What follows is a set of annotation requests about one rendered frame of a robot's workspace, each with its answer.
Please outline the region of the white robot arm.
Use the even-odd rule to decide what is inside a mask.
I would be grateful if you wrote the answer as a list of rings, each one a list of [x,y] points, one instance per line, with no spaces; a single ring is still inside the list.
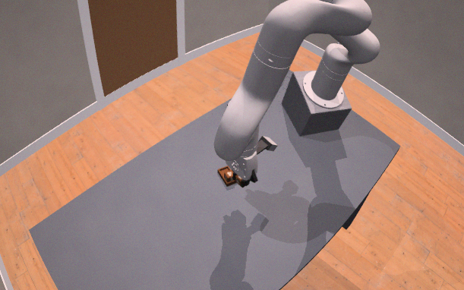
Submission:
[[[277,148],[268,137],[258,141],[259,124],[300,45],[312,33],[330,34],[341,45],[328,45],[317,70],[305,75],[304,92],[322,108],[338,107],[351,67],[373,61],[379,54],[380,43],[368,29],[371,21],[371,9],[364,0],[288,0],[276,6],[264,21],[245,75],[219,123],[214,140],[217,156],[233,161]]]

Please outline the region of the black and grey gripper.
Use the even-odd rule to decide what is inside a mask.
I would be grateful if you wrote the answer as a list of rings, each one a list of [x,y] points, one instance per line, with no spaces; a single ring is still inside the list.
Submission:
[[[241,187],[249,185],[249,181],[256,182],[257,180],[257,151],[250,156],[240,156],[233,161],[226,161],[227,166],[234,171],[233,180],[238,175],[241,180]],[[253,170],[253,171],[252,171]]]

